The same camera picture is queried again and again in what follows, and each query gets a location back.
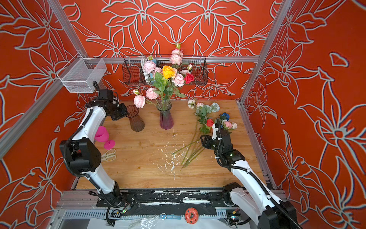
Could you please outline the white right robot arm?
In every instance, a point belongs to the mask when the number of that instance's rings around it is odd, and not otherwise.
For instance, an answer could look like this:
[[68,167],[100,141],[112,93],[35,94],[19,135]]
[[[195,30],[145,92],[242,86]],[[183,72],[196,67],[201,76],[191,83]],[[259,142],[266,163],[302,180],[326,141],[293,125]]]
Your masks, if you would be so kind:
[[228,169],[242,183],[227,185],[229,198],[248,216],[253,229],[301,229],[296,209],[271,191],[253,172],[245,157],[233,148],[229,134],[202,135],[201,144],[212,149],[219,166]]

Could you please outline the orange rose stem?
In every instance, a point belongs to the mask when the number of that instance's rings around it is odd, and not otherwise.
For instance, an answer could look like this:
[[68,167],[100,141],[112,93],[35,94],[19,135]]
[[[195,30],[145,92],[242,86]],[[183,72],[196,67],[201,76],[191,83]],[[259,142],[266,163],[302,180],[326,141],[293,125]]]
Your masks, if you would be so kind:
[[175,92],[175,85],[173,79],[177,75],[177,69],[168,65],[164,65],[162,68],[156,67],[153,78],[153,91],[160,97],[161,110],[168,109],[168,103]]

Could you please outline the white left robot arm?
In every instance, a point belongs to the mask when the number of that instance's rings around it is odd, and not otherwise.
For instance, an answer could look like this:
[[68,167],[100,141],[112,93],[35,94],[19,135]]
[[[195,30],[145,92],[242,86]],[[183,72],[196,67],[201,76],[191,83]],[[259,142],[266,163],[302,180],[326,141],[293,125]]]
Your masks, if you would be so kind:
[[94,145],[98,128],[106,117],[117,121],[127,115],[124,104],[118,103],[116,93],[98,89],[97,98],[86,104],[86,113],[77,130],[60,143],[60,151],[67,170],[75,177],[85,177],[96,188],[97,197],[108,206],[120,208],[125,198],[119,185],[102,166],[102,155]]

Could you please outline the pink peony stem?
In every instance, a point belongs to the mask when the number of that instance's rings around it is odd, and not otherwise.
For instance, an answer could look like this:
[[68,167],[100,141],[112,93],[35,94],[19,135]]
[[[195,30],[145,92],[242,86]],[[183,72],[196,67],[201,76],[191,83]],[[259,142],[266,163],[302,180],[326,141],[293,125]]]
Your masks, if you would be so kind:
[[[183,77],[185,78],[185,76],[190,73],[191,71],[191,68],[188,67],[187,70],[183,70],[181,71],[180,73],[183,75]],[[174,98],[186,98],[186,95],[184,95],[183,93],[181,93],[181,89],[182,87],[177,87],[175,86],[175,92],[173,93],[171,99],[174,97]],[[147,89],[144,93],[142,92],[139,92],[138,90],[134,90],[134,94],[135,94],[135,97],[134,97],[134,105],[137,107],[137,108],[143,108],[145,106],[145,104],[151,104],[151,105],[155,105],[156,108],[157,108],[157,105],[158,105],[158,102],[160,102],[160,97],[158,96],[157,93],[155,93],[153,90],[155,88],[152,86],[150,87],[149,89]]]
[[183,52],[179,43],[176,44],[176,48],[171,52],[170,62],[172,64],[172,81],[175,86],[182,87],[184,85],[184,77],[178,72],[178,68],[183,62]]
[[155,65],[155,63],[152,62],[153,59],[155,58],[152,55],[141,58],[141,67],[145,82],[147,84],[150,84],[154,81],[156,68],[158,67],[158,62],[157,65]]

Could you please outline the brown ribbed glass vase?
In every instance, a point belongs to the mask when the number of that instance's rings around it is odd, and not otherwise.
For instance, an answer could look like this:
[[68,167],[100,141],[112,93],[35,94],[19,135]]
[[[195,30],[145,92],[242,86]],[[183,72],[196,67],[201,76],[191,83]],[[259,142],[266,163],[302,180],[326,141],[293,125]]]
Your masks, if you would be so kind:
[[140,132],[144,129],[145,123],[142,118],[139,116],[139,108],[135,105],[129,105],[126,107],[128,112],[128,119],[130,122],[130,127],[135,132]]

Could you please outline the purple ribbed glass vase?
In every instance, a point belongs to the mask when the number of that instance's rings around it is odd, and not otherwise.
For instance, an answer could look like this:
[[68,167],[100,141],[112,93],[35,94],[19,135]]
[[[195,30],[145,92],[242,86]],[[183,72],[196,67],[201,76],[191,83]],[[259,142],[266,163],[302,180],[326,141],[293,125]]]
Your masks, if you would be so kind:
[[158,102],[157,110],[160,112],[159,124],[160,127],[164,130],[172,129],[174,125],[173,117],[171,114],[171,108],[172,108],[171,102],[168,103]]

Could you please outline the small pink white spray stem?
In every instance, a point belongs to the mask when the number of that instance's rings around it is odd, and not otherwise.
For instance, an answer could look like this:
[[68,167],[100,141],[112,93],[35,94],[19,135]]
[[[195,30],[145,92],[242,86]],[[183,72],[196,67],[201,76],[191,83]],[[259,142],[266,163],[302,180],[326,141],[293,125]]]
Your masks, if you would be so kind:
[[197,119],[197,122],[195,125],[192,141],[173,153],[173,155],[177,155],[186,150],[181,163],[182,169],[188,167],[203,152],[204,148],[201,145],[200,136],[210,133],[212,128],[209,128],[206,125],[206,122],[208,119],[212,119],[212,114],[218,113],[220,111],[220,106],[216,102],[213,102],[211,105],[207,105],[202,102],[198,103],[195,100],[189,100],[187,105],[189,108],[195,110],[194,115]]

